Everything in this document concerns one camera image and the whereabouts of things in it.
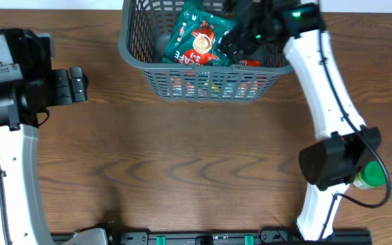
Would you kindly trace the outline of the grey plastic basket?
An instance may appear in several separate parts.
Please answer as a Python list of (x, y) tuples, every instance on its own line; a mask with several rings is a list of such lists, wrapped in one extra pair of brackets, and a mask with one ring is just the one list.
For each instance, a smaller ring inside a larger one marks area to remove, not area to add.
[(122, 21), (119, 38), (121, 57), (130, 65), (142, 71), (153, 92), (163, 99), (192, 100), (166, 96), (161, 92), (166, 88), (171, 92), (172, 78), (182, 82), (197, 82), (202, 78), (228, 77), (264, 81), (263, 88), (254, 99), (193, 99), (199, 101), (254, 101), (260, 98), (280, 76), (289, 74), (293, 68), (282, 53), (282, 44), (268, 44), (258, 49), (239, 65), (229, 67), (184, 65), (162, 63), (163, 53), (182, 11), (183, 1), (176, 0), (125, 0), (122, 6)]

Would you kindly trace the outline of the tissue multipack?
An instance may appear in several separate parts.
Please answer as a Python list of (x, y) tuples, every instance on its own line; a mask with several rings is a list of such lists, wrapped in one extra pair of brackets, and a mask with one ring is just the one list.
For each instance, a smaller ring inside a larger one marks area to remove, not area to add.
[(212, 80), (202, 78), (197, 82), (182, 82), (180, 78), (172, 78), (171, 92), (166, 88), (162, 88), (161, 92), (166, 96), (172, 93), (173, 97), (189, 99), (254, 99), (264, 85), (264, 81), (260, 78), (258, 80), (247, 78), (242, 81), (234, 78), (237, 76), (228, 77), (226, 81), (220, 78)]

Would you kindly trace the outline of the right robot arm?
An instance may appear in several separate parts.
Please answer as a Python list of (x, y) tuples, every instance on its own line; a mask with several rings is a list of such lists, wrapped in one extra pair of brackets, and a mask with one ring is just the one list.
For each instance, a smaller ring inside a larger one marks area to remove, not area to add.
[(234, 61), (267, 44), (284, 44), (284, 57), (305, 95), (316, 138), (299, 153), (307, 189), (296, 226), (303, 242), (332, 242), (333, 221), (347, 189), (369, 185), (365, 172), (378, 159), (380, 131), (367, 127), (348, 94), (319, 4), (226, 1), (223, 9), (239, 20), (220, 43), (220, 50)]

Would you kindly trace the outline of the green lidded jar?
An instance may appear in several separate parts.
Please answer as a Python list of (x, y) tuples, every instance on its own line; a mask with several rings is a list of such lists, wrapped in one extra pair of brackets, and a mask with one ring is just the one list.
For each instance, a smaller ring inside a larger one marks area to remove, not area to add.
[(372, 189), (386, 184), (384, 172), (378, 161), (369, 162), (355, 177), (353, 184), (358, 189)]

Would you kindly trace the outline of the green Nescafe coffee bag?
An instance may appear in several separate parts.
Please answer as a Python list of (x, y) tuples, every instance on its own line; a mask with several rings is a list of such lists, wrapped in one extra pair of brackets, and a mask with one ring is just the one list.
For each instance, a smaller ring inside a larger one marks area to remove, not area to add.
[(200, 0), (186, 0), (163, 53), (162, 63), (228, 67), (219, 46), (236, 22), (205, 11)]

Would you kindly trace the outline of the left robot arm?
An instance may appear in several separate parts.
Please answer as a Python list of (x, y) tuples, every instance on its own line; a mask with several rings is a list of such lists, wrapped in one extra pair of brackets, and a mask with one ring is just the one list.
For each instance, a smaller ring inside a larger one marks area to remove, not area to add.
[(0, 29), (0, 244), (52, 244), (37, 170), (38, 114), (85, 102), (80, 67), (53, 69), (47, 33)]

